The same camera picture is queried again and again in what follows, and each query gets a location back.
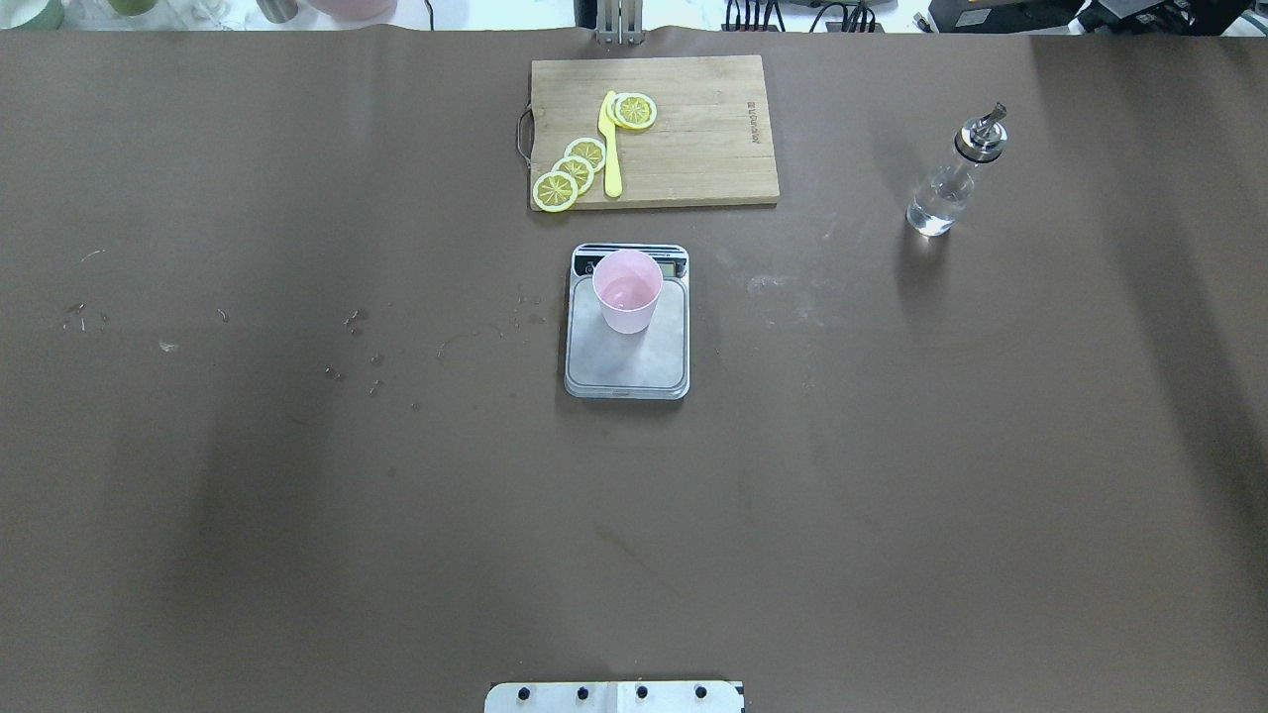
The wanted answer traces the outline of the lemon slice four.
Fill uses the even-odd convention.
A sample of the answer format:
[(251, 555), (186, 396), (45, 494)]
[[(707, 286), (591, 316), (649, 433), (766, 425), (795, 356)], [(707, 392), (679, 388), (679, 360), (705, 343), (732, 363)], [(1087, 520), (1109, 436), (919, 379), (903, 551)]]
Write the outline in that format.
[(579, 198), (579, 183), (571, 174), (552, 170), (541, 174), (530, 188), (533, 207), (547, 213), (566, 212)]

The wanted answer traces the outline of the aluminium frame post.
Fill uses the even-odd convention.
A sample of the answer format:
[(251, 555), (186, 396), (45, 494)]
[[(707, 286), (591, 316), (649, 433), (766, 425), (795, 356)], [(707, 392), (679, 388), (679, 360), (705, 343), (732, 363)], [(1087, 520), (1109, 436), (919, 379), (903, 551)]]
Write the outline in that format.
[(596, 27), (593, 36), (600, 46), (643, 44), (644, 3), (642, 0), (598, 0), (596, 1)]

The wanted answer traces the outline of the pink bowl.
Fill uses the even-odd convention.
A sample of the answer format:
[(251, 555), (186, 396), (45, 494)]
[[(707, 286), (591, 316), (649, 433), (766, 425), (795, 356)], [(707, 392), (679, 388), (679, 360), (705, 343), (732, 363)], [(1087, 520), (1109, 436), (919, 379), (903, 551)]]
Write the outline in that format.
[(309, 4), (337, 22), (363, 22), (391, 15), (397, 0), (312, 0)]

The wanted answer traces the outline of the silver kitchen scale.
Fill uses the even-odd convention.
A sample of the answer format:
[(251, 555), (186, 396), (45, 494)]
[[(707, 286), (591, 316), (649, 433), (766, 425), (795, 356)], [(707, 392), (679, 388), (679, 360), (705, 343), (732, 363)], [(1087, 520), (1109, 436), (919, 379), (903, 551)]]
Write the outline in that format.
[[(602, 316), (593, 270), (618, 250), (657, 264), (661, 301), (648, 329), (623, 334)], [(675, 244), (579, 244), (571, 255), (563, 384), (588, 400), (681, 400), (691, 384), (689, 252)]]

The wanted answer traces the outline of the glass sauce bottle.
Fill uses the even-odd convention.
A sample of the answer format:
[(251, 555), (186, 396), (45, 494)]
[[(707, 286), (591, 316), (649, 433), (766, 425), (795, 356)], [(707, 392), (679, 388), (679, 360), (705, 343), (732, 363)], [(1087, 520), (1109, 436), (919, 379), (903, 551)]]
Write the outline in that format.
[(987, 115), (967, 119), (954, 136), (951, 154), (921, 181), (907, 204), (907, 225), (937, 239), (960, 219), (966, 209), (983, 167), (1004, 154), (1008, 131), (1003, 119), (1008, 109), (995, 103)]

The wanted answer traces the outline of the black water bottle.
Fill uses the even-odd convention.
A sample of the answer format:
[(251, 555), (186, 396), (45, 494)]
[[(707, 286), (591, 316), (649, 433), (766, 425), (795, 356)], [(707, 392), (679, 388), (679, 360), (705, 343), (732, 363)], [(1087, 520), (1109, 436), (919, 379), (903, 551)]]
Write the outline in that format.
[(299, 5), (294, 0), (257, 0), (257, 10), (264, 22), (281, 25), (298, 16)]

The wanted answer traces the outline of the lemon slice two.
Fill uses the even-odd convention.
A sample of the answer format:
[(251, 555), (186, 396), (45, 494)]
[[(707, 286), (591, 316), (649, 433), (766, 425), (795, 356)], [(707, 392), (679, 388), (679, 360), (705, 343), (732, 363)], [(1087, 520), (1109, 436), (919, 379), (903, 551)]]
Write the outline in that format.
[(596, 137), (571, 140), (571, 145), (566, 147), (566, 157), (585, 159), (585, 162), (590, 162), (590, 167), (593, 167), (593, 171), (598, 171), (605, 167), (607, 159), (605, 141)]

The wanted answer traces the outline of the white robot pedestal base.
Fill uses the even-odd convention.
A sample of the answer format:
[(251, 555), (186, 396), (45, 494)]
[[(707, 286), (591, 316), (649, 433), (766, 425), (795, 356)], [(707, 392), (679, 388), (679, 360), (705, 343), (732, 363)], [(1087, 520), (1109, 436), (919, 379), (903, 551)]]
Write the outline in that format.
[(742, 683), (728, 680), (607, 680), (500, 683), (484, 712), (746, 712)]

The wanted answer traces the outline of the lemon slice one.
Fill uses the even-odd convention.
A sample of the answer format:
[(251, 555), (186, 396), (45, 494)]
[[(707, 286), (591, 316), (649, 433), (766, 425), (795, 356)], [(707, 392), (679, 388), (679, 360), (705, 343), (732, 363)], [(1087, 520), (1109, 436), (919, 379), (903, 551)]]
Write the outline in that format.
[(661, 115), (656, 101), (642, 93), (619, 93), (607, 104), (607, 115), (615, 126), (630, 131), (645, 131)]

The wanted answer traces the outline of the pink plastic cup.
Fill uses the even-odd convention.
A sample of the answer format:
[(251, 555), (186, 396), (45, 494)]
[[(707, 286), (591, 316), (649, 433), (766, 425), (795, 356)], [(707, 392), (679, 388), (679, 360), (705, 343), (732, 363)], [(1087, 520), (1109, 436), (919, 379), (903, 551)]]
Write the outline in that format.
[(663, 289), (659, 263), (642, 250), (621, 249), (600, 258), (591, 279), (607, 329), (625, 335), (648, 329)]

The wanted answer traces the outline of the yellow plastic knife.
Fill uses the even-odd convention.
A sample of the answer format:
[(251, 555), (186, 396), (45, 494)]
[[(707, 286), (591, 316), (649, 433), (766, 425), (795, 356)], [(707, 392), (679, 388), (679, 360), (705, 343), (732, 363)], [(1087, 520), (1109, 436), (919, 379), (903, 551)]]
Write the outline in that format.
[(607, 90), (601, 103), (598, 103), (597, 127), (598, 134), (605, 141), (605, 167), (604, 190), (607, 198), (620, 198), (624, 192), (623, 175), (619, 162), (618, 129), (610, 114), (610, 108), (616, 93)]

